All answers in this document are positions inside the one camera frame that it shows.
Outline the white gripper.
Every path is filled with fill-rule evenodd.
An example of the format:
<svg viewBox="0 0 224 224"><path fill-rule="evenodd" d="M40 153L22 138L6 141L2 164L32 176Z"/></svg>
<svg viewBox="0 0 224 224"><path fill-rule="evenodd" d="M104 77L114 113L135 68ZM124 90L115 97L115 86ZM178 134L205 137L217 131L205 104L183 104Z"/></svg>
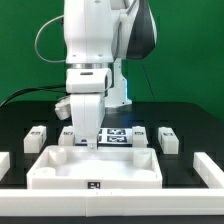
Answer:
<svg viewBox="0 0 224 224"><path fill-rule="evenodd" d="M75 135L87 141L89 150L96 150L97 136L105 116L104 95L72 94L70 106Z"/></svg>

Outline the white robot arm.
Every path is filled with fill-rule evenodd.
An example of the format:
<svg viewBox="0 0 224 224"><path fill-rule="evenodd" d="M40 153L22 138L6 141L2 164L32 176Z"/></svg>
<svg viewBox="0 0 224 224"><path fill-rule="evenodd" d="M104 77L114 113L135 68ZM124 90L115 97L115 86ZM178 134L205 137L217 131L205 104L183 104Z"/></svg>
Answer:
<svg viewBox="0 0 224 224"><path fill-rule="evenodd" d="M143 59L155 48L157 31L148 0L64 0L64 39L74 133L95 150L105 92L112 85L108 65Z"/></svg>

